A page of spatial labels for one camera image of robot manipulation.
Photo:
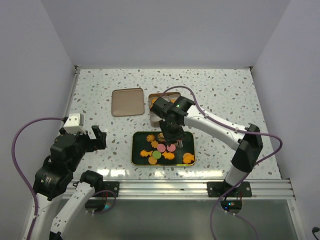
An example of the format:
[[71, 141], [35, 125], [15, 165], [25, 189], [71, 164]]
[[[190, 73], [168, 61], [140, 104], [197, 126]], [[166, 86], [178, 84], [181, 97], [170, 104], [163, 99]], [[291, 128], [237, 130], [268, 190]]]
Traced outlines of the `orange dotted cookie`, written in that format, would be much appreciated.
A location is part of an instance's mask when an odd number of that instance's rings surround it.
[[164, 141], [165, 141], [164, 135], [163, 135], [162, 132], [157, 135], [157, 140], [158, 140], [159, 142], [164, 142]]

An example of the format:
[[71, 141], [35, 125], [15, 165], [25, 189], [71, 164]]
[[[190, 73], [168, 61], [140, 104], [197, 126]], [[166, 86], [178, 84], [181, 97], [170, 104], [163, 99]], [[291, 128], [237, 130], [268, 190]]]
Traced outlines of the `orange flower cookie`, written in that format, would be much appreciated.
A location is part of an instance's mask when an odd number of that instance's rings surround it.
[[153, 142], [153, 141], [155, 141], [155, 136], [153, 134], [149, 134], [149, 135], [147, 135], [146, 140], [148, 142]]

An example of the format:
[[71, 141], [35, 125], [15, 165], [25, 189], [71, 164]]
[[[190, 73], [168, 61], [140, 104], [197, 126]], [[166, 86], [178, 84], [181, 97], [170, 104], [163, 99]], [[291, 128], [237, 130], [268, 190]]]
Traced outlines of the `orange scalloped cookie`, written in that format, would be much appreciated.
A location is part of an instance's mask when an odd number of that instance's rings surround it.
[[156, 149], [158, 147], [158, 145], [159, 145], [159, 143], [157, 141], [155, 141], [155, 140], [151, 142], [151, 146], [154, 149]]

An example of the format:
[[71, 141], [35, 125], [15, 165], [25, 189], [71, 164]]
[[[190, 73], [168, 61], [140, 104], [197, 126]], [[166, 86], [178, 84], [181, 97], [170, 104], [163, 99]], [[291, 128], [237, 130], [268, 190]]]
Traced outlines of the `gold tin lid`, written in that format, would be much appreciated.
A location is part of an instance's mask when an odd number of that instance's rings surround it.
[[139, 116], [145, 113], [144, 92], [142, 88], [116, 89], [111, 96], [113, 117]]

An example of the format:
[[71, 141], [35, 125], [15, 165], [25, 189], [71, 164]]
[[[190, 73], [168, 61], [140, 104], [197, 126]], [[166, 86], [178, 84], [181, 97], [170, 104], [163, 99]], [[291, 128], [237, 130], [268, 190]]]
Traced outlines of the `silver metal tongs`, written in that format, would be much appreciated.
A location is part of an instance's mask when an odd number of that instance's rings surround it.
[[165, 142], [168, 144], [168, 145], [175, 145], [176, 147], [178, 148], [182, 148], [183, 147], [183, 138], [184, 138], [184, 135], [183, 134], [169, 134], [169, 135], [166, 135], [164, 137], [165, 139]]

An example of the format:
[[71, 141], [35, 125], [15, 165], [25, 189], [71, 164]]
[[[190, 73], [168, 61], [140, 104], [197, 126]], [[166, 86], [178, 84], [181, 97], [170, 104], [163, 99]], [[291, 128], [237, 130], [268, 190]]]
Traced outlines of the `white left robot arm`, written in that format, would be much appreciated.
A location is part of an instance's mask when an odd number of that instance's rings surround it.
[[87, 170], [81, 175], [77, 187], [61, 211], [57, 211], [68, 185], [74, 178], [81, 159], [86, 153], [106, 148], [107, 134], [97, 125], [92, 127], [91, 139], [87, 131], [69, 133], [60, 129], [50, 147], [50, 155], [35, 174], [32, 187], [31, 213], [22, 235], [24, 240], [61, 240], [71, 220], [92, 196], [103, 193], [103, 176]]

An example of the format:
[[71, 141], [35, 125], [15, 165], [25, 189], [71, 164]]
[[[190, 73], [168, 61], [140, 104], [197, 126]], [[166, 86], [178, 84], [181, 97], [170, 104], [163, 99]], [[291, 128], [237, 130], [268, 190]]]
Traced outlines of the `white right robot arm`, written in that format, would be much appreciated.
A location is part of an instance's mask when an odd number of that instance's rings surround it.
[[195, 101], [183, 96], [175, 102], [159, 97], [151, 104], [150, 111], [161, 119], [159, 126], [168, 144], [181, 147], [186, 135], [183, 127], [187, 126], [218, 139], [234, 150], [231, 167], [221, 189], [231, 197], [241, 190], [239, 181], [253, 170], [263, 149], [260, 129], [256, 125], [245, 127], [214, 118]]

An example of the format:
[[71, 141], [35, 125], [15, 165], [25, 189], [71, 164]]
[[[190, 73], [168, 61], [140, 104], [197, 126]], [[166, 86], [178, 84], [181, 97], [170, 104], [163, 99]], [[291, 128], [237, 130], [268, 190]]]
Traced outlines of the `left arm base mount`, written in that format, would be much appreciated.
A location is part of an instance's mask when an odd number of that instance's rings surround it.
[[[120, 182], [119, 181], [103, 181], [103, 183], [100, 186], [100, 190], [108, 190], [115, 194], [116, 197], [119, 195], [120, 190]], [[100, 194], [103, 198], [112, 197], [113, 195], [109, 192], [103, 192]]]

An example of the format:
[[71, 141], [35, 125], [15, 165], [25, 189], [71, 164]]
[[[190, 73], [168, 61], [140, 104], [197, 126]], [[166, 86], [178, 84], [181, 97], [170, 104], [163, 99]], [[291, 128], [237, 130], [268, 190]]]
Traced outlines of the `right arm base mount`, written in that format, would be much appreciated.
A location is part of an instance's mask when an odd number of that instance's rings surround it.
[[[219, 198], [230, 188], [230, 185], [222, 181], [208, 181], [206, 183], [206, 189], [209, 198]], [[239, 186], [230, 191], [230, 193], [228, 193], [226, 196], [231, 198], [250, 198], [253, 196], [251, 185], [248, 181], [244, 181]]]

